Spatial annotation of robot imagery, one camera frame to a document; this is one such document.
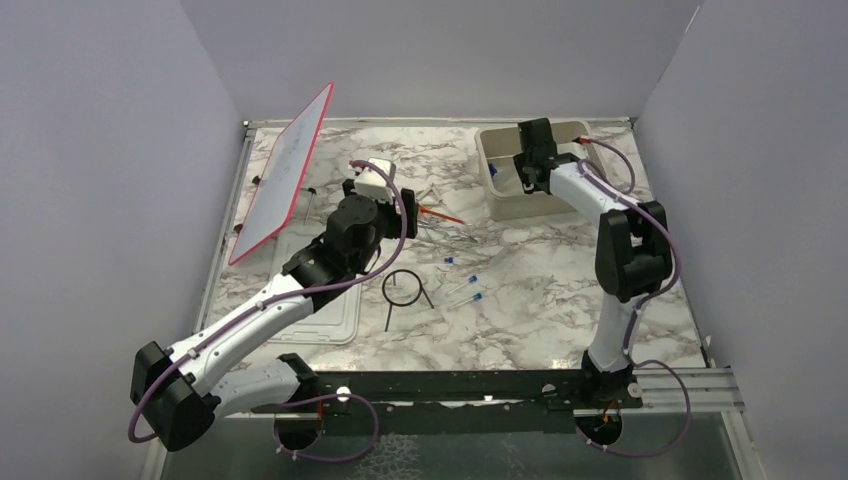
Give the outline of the beige plastic bin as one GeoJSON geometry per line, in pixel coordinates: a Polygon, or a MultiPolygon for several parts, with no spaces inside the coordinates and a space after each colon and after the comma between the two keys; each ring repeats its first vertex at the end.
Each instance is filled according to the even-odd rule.
{"type": "Polygon", "coordinates": [[[482,128],[475,134],[475,143],[478,151],[479,179],[491,219],[503,221],[569,213],[573,210],[564,201],[544,193],[524,194],[521,188],[516,195],[503,195],[493,190],[488,163],[501,159],[513,162],[513,156],[520,152],[516,123],[482,128]]]}

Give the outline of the red framed whiteboard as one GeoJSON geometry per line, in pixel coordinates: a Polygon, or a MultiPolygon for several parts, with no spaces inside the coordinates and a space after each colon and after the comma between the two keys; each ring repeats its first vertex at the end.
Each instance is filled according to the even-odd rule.
{"type": "Polygon", "coordinates": [[[277,135],[229,255],[230,266],[277,235],[290,220],[333,92],[330,82],[277,135]]]}

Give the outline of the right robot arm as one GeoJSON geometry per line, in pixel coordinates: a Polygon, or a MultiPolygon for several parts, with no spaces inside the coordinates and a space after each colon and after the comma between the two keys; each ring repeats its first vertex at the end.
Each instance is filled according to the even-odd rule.
{"type": "Polygon", "coordinates": [[[638,202],[613,187],[589,158],[592,138],[558,143],[547,118],[519,123],[518,135],[513,162],[524,192],[566,202],[597,230],[594,268],[604,296],[576,384],[585,404],[600,407],[630,381],[631,345],[645,304],[677,278],[666,212],[657,201],[638,202]]]}

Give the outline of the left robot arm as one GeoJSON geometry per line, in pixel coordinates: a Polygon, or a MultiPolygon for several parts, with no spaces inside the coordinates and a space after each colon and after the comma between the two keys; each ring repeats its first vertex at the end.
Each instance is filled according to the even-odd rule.
{"type": "Polygon", "coordinates": [[[383,201],[351,182],[345,186],[325,231],[247,302],[168,348],[151,341],[136,352],[130,442],[158,440],[175,452],[233,413],[273,403],[294,411],[310,405],[314,374],[298,355],[284,354],[264,367],[234,367],[279,331],[389,268],[398,250],[382,265],[368,267],[382,240],[403,244],[416,237],[419,205],[413,190],[386,188],[389,198],[383,201]]]}

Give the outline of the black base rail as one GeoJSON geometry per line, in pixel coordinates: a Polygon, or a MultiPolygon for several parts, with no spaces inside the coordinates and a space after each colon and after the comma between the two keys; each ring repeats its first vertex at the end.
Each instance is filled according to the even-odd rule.
{"type": "Polygon", "coordinates": [[[279,426],[332,436],[565,433],[576,419],[642,407],[629,387],[592,392],[579,370],[319,372],[291,400],[267,400],[257,414],[279,426]]]}

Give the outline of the red plastic spoon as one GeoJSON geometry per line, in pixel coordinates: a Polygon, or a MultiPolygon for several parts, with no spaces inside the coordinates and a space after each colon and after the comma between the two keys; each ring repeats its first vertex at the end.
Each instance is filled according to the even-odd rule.
{"type": "Polygon", "coordinates": [[[428,208],[428,207],[425,207],[425,206],[423,206],[423,205],[419,205],[419,211],[420,211],[422,214],[435,216],[435,217],[437,217],[437,218],[440,218],[440,219],[443,219],[443,220],[446,220],[446,221],[449,221],[449,222],[457,223],[457,224],[460,224],[460,225],[465,225],[465,224],[466,224],[466,222],[465,222],[464,220],[460,219],[460,218],[457,218],[457,217],[455,217],[455,216],[448,215],[448,214],[446,214],[446,213],[442,213],[442,212],[438,212],[438,211],[432,210],[432,209],[430,209],[430,208],[428,208]]]}

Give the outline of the white bin lid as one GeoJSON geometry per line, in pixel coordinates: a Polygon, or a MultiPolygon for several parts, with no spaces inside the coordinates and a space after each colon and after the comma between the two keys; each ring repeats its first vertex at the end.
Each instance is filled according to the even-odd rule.
{"type": "MultiPolygon", "coordinates": [[[[268,280],[280,273],[291,256],[307,246],[314,234],[278,235],[273,249],[268,280]]],[[[277,344],[344,345],[356,336],[359,325],[361,285],[335,298],[308,318],[298,321],[269,339],[277,344]]]]}

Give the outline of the black wire ring stand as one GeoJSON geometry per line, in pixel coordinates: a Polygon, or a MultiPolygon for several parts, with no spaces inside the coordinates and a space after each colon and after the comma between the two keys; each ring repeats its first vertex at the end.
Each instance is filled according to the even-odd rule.
{"type": "Polygon", "coordinates": [[[424,302],[431,310],[435,309],[422,277],[410,269],[399,268],[387,273],[381,284],[381,294],[388,304],[384,332],[389,331],[395,310],[421,302],[424,302]]]}

